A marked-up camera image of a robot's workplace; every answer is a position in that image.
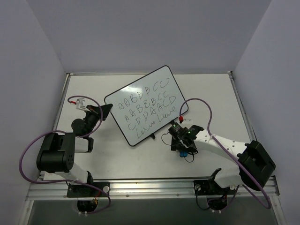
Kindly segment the blue whiteboard eraser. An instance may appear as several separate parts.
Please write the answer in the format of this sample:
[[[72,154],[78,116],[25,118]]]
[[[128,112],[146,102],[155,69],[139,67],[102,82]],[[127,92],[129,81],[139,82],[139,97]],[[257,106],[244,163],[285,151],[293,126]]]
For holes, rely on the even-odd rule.
[[[185,158],[188,156],[188,153],[187,152],[184,152],[184,151],[180,151],[180,157],[181,158]]]

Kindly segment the white whiteboard black frame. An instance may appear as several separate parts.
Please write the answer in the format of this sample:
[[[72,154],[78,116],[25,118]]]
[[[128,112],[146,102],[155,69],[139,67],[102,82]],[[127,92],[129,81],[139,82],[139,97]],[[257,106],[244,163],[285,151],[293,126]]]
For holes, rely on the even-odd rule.
[[[188,111],[185,98],[171,69],[159,69],[114,91],[104,98],[112,104],[111,114],[130,146]]]

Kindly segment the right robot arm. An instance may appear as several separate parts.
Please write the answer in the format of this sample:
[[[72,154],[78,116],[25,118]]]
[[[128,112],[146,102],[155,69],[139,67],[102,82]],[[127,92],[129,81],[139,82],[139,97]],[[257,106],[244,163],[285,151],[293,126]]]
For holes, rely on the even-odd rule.
[[[185,124],[172,122],[168,129],[174,150],[194,155],[205,150],[237,165],[235,168],[220,167],[215,170],[208,182],[211,192],[217,194],[224,188],[237,185],[246,185],[252,190],[260,191],[275,171],[274,161],[260,142],[237,142],[211,134],[197,125],[187,128]]]

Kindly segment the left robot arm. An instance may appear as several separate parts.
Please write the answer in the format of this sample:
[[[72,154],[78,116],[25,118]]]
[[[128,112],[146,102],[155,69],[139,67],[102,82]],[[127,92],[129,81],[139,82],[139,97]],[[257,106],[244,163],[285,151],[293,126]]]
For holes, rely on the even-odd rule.
[[[72,132],[46,135],[36,159],[38,170],[54,173],[71,182],[79,181],[78,192],[83,196],[92,195],[95,190],[92,175],[75,163],[75,154],[92,152],[94,140],[90,133],[98,122],[107,118],[112,107],[113,104],[88,105],[84,110],[85,117],[72,121]]]

